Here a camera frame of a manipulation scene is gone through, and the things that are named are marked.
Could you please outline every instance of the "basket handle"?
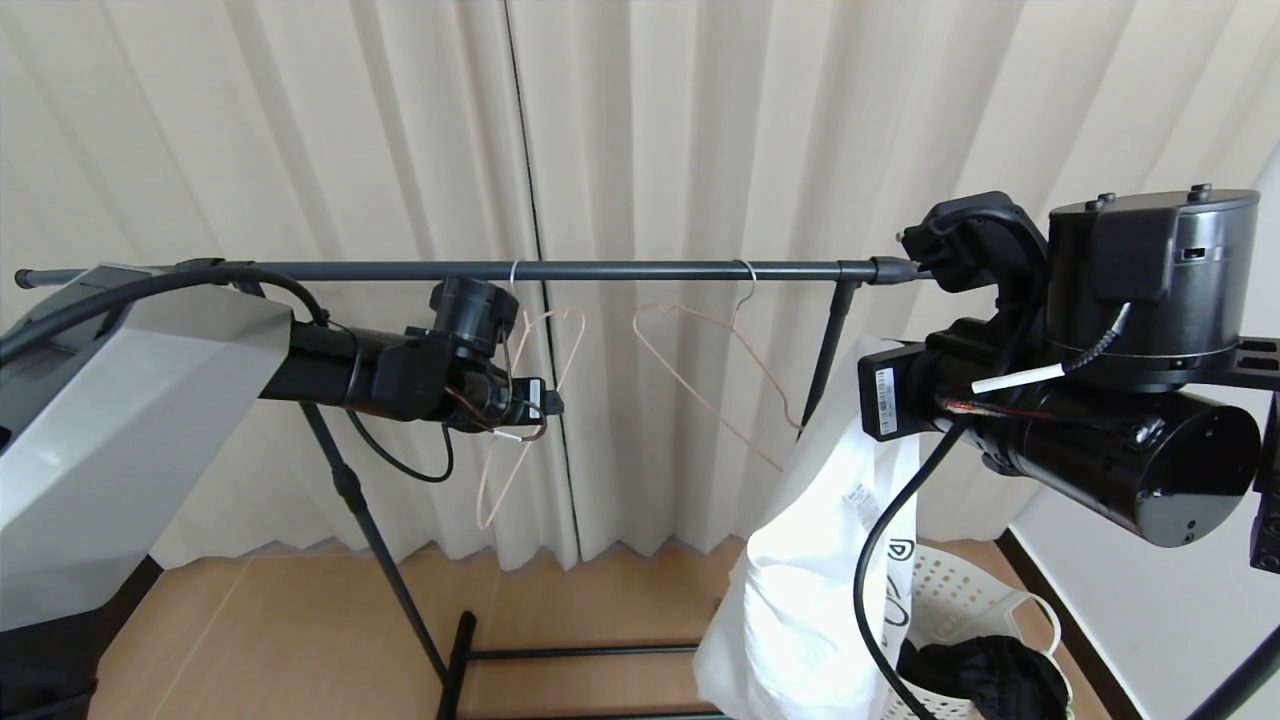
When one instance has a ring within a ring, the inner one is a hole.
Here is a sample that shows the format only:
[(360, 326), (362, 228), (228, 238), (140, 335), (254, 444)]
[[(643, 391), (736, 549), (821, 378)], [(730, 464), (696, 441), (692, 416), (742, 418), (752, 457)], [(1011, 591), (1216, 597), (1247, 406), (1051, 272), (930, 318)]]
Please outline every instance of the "basket handle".
[[(1037, 650), (1038, 652), (1043, 652), (1044, 655), (1053, 655), (1053, 652), (1057, 651), (1057, 646), (1062, 642), (1062, 624), (1059, 621), (1057, 612), (1053, 611), (1053, 606), (1051, 606), (1048, 601), (1046, 601), (1043, 597), (1036, 593), (1012, 591), (1007, 596), (1005, 596), (1004, 600), (991, 606), (991, 609), (988, 609), (987, 612), (1000, 612), (1001, 615), (1005, 615), (1006, 618), (1009, 618), (1010, 624), (1012, 624), (1016, 628), (1018, 623), (1015, 623), (1012, 618), (1014, 610), (1021, 607), (1021, 605), (1027, 601), (1034, 601), (1036, 605), (1041, 606), (1041, 610), (1044, 611), (1044, 616), (1048, 618), (1048, 624), (1053, 630), (1053, 637), (1050, 639), (1047, 648), (1038, 650), (1033, 647), (1032, 650)], [(1021, 629), (1018, 630), (1018, 634), (1019, 635), (1023, 634)]]

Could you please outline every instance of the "curtain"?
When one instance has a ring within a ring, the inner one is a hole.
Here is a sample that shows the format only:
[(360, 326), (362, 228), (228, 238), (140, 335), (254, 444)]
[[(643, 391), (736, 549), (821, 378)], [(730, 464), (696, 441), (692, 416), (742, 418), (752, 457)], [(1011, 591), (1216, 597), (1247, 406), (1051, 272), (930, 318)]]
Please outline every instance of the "curtain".
[[(1044, 227), (1098, 192), (1248, 186), (1280, 137), (1277, 15), (1270, 0), (6, 3), (0, 263), (863, 259), (986, 190)], [(543, 309), (543, 288), (516, 290)], [(795, 415), (831, 290), (760, 283), (739, 318)], [(315, 291), (360, 327), (430, 319), (426, 287)], [(426, 487), (330, 414), (393, 551), (493, 546), (515, 568), (547, 546), (570, 565), (616, 541), (707, 550), (749, 532), (778, 473), (631, 329), (652, 302), (728, 319), (748, 291), (550, 283), (550, 307), (589, 320), (568, 410), (489, 530), (474, 520), (486, 439), (458, 438), (454, 478)], [(0, 318), (46, 295), (5, 282)], [(991, 300), (861, 288), (845, 345), (923, 337)], [(662, 313), (640, 327), (785, 460), (795, 430), (724, 331)], [(553, 354), (562, 370), (575, 334), (556, 323), (518, 370), (550, 377)], [(433, 427), (371, 428), (411, 465), (443, 461)], [(515, 454), (499, 448), (497, 478)], [(1032, 491), (959, 448), (925, 487), (922, 533), (993, 537)], [(172, 566), (332, 536), (364, 546), (297, 409), (260, 402), (154, 553)]]

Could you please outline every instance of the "clothes hanger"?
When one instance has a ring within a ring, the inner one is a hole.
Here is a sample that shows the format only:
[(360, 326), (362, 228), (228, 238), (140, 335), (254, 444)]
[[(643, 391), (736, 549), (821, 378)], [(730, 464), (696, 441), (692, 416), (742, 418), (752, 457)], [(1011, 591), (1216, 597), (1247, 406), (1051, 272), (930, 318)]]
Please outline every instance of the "clothes hanger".
[[(511, 295), (513, 296), (516, 295), (516, 265), (518, 264), (520, 260), (516, 260), (515, 263), (511, 264), (511, 277), (507, 281), (511, 284)], [(573, 366), (573, 359), (577, 356), (577, 348), (579, 346), (582, 345), (582, 336), (586, 334), (586, 313), (584, 313), (581, 307), (579, 306), (570, 307), (563, 313), (559, 313), (559, 318), (562, 320), (567, 320), (570, 315), (572, 315), (573, 313), (577, 313), (579, 318), (581, 318), (582, 325), (577, 331), (577, 338), (573, 341), (573, 347), (570, 348), (568, 351), (568, 359), (564, 360), (564, 368), (559, 373), (559, 380), (557, 380), (556, 387), (552, 388), (554, 392), (561, 392), (561, 389), (564, 387), (564, 382), (568, 379), (570, 369)], [(507, 355), (508, 375), (516, 372), (516, 365), (520, 363), (520, 357), (525, 352), (525, 341), (529, 340), (529, 336), (531, 334), (534, 327), (538, 325), (538, 323), (545, 320), (547, 318), (554, 316), (557, 313), (556, 310), (548, 310), (547, 313), (541, 313), (536, 318), (530, 318), (527, 310), (521, 310), (520, 314), (525, 320), (525, 332), (520, 336), (520, 345), (516, 346), (515, 356)], [(502, 501), (507, 497), (507, 491), (511, 489), (511, 484), (516, 479), (516, 473), (520, 471), (520, 466), (525, 462), (525, 457), (529, 456), (529, 451), (534, 447), (532, 446), (534, 441), (541, 438), (543, 434), (547, 433), (547, 423), (548, 423), (547, 414), (544, 413), (543, 427), (534, 434), (518, 436), (515, 433), (508, 433), (497, 429), (492, 433), (494, 436), (494, 439), (489, 441), (489, 447), (485, 450), (484, 465), (480, 468), (480, 489), (476, 491), (476, 527), (479, 527), (481, 530), (486, 529), (489, 525), (493, 524), (493, 519), (498, 515), (498, 509), (502, 506)], [(484, 491), (489, 483), (489, 464), (493, 461), (493, 448), (497, 445), (497, 438), (517, 441), (521, 445), (524, 445), (524, 448), (520, 451), (520, 456), (516, 457), (516, 465), (511, 469), (511, 474), (507, 475), (507, 482), (502, 484), (502, 489), (498, 492), (498, 497), (493, 501), (493, 507), (489, 510), (489, 514), (485, 515)]]
[(709, 315), (699, 313), (698, 310), (694, 310), (692, 307), (687, 307), (685, 305), (663, 306), (663, 305), (660, 305), (658, 302), (650, 302), (649, 305), (641, 305), (640, 307), (636, 309), (636, 314), (631, 316), (631, 329), (635, 331), (636, 337), (640, 338), (640, 342), (644, 343), (644, 346), (649, 348), (649, 352), (652, 352), (653, 356), (658, 359), (658, 363), (662, 363), (662, 366), (666, 368), (667, 372), (671, 373), (676, 378), (676, 380), (680, 382), (680, 384), (684, 386), (685, 389), (689, 391), (690, 395), (692, 395), (695, 398), (698, 398), (698, 401), (703, 404), (703, 407), (710, 410), (710, 413), (713, 415), (716, 415), (717, 418), (719, 418), (719, 421), (726, 428), (728, 428), (735, 436), (737, 436), (739, 439), (741, 439), (742, 442), (745, 442), (746, 447), (749, 447), (751, 450), (751, 452), (755, 452), (756, 455), (759, 455), (760, 459), (763, 459), (769, 465), (773, 465), (773, 468), (776, 468), (781, 473), (782, 471), (782, 465), (778, 464), (772, 457), (769, 457), (768, 454), (765, 454), (763, 450), (760, 450), (759, 446), (756, 446), (754, 442), (751, 442), (751, 439), (749, 437), (746, 437), (746, 433), (744, 433), (742, 430), (737, 429), (737, 427), (733, 425), (733, 423), (730, 423), (724, 418), (724, 415), (721, 414), (719, 410), (717, 410), (714, 406), (712, 406), (712, 404), (708, 402), (707, 398), (701, 396), (701, 393), (699, 393), (696, 389), (694, 389), (694, 386), (689, 384), (689, 380), (686, 380), (680, 373), (677, 373), (676, 369), (671, 365), (671, 363), (668, 363), (667, 359), (663, 357), (660, 352), (658, 352), (658, 348), (655, 348), (652, 342), (649, 342), (649, 338), (646, 338), (644, 336), (644, 333), (640, 332), (640, 315), (643, 313), (645, 313), (648, 310), (653, 310), (653, 309), (660, 310), (663, 315), (668, 315), (668, 314), (671, 314), (673, 311), (676, 311), (676, 313), (684, 313), (686, 315), (698, 318), (699, 320), (705, 320), (708, 323), (712, 323), (713, 325), (719, 325), (719, 327), (727, 329), (730, 332), (730, 334), (732, 337), (737, 338), (737, 342), (744, 348), (746, 348), (746, 352), (751, 356), (751, 360), (755, 361), (756, 366), (759, 366), (760, 370), (764, 372), (764, 377), (769, 379), (769, 384), (773, 386), (773, 389), (778, 391), (778, 396), (782, 397), (782, 415), (786, 418), (787, 424), (790, 424), (792, 428), (795, 428), (797, 430), (804, 429), (804, 425), (801, 425), (800, 423), (797, 423), (797, 421), (795, 421), (795, 420), (791, 419), (791, 402), (790, 402), (790, 400), (787, 400), (786, 391), (782, 389), (782, 383), (778, 382), (778, 378), (774, 377), (773, 372), (769, 370), (769, 368), (764, 364), (764, 360), (762, 360), (760, 355), (755, 351), (754, 347), (751, 347), (751, 343), (748, 342), (746, 338), (742, 337), (742, 333), (740, 333), (737, 331), (737, 316), (739, 316), (739, 313), (742, 310), (742, 306), (746, 305), (746, 301), (750, 300), (753, 296), (755, 296), (755, 286), (759, 282), (759, 279), (755, 277), (755, 268), (753, 268), (750, 263), (748, 263), (746, 260), (739, 260), (739, 263), (746, 265), (748, 272), (751, 273), (751, 290), (750, 290), (750, 292), (746, 293), (746, 297), (744, 297), (742, 300), (737, 301), (737, 305), (733, 307), (733, 315), (730, 318), (728, 323), (726, 323), (723, 320), (717, 320), (716, 318), (712, 318)]

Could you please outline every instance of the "horizontal bar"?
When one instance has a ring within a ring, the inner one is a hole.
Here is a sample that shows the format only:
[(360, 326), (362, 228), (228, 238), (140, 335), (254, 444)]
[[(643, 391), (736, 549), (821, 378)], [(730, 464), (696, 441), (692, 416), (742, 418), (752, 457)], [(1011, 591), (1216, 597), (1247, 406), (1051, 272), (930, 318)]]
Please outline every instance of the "horizontal bar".
[(602, 647), (541, 647), (522, 650), (472, 650), (467, 660), (527, 660), (536, 657), (599, 657), (604, 655), (664, 655), (694, 652), (698, 643), (630, 644)]
[[(448, 277), (480, 281), (511, 278), (512, 263), (486, 261), (343, 261), (343, 263), (253, 263), (255, 268), (289, 275), (303, 282), (430, 282)], [(750, 261), (740, 260), (530, 260), (516, 265), (518, 281), (854, 281), (868, 284), (895, 284), (924, 275), (910, 260), (872, 258), (870, 260), (827, 261)], [(173, 269), (172, 265), (157, 266)], [(65, 284), (83, 269), (18, 270), (14, 281), (31, 288)]]
[(536, 717), (508, 717), (504, 720), (703, 720), (704, 717), (722, 717), (728, 720), (728, 715), (714, 710), (703, 712), (641, 712), (636, 715), (539, 715)]

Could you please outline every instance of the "laundry basket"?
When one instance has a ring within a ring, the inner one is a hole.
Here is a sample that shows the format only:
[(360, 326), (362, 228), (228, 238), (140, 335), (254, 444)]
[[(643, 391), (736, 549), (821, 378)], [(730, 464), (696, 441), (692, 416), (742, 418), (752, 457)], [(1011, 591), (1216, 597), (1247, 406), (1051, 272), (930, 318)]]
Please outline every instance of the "laundry basket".
[[(1043, 652), (1059, 673), (1062, 671), (1053, 660), (1053, 651), (1062, 635), (1057, 615), (1044, 598), (1011, 588), (992, 578), (980, 568), (966, 562), (955, 555), (916, 546), (915, 574), (911, 583), (911, 624), (906, 637), (916, 647), (927, 644), (956, 644), (982, 635), (1011, 635), (1023, 639), (1018, 624), (1014, 623), (1014, 610), (1024, 602), (1036, 602), (1044, 610), (1053, 637), (1048, 647), (1033, 647)], [(966, 698), (947, 697), (931, 693), (911, 683), (906, 687), (929, 708), (938, 720), (961, 720), (982, 717), (973, 702)], [(1068, 703), (1071, 700), (1071, 684), (1066, 683)], [(908, 720), (915, 717), (902, 701), (890, 691), (882, 720)]]

